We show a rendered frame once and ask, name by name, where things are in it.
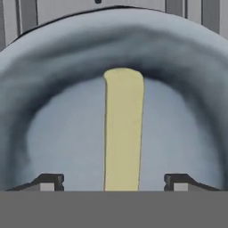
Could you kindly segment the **grey bowl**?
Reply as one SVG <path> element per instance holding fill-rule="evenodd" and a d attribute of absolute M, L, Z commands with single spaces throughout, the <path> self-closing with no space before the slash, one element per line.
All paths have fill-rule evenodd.
<path fill-rule="evenodd" d="M 105 191 L 104 73 L 144 81 L 140 183 L 167 173 L 228 190 L 228 40 L 190 20 L 114 8 L 54 20 L 0 52 L 0 191 L 64 174 Z"/>

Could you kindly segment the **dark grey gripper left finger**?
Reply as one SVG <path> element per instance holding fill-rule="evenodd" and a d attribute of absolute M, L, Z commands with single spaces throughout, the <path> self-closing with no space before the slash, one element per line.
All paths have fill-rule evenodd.
<path fill-rule="evenodd" d="M 11 191 L 64 191 L 64 174 L 41 174 L 30 183 L 11 188 Z"/>

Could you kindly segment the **yellow butter stick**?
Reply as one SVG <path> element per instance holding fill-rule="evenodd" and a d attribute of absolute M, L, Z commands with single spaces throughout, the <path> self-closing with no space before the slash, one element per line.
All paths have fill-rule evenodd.
<path fill-rule="evenodd" d="M 140 183 L 143 75 L 133 69 L 104 73 L 105 191 L 137 191 Z"/>

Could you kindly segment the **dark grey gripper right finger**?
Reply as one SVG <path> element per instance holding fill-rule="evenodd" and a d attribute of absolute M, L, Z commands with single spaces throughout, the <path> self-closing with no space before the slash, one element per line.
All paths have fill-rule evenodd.
<path fill-rule="evenodd" d="M 187 174 L 165 174 L 165 191 L 219 191 L 219 189 L 199 183 Z"/>

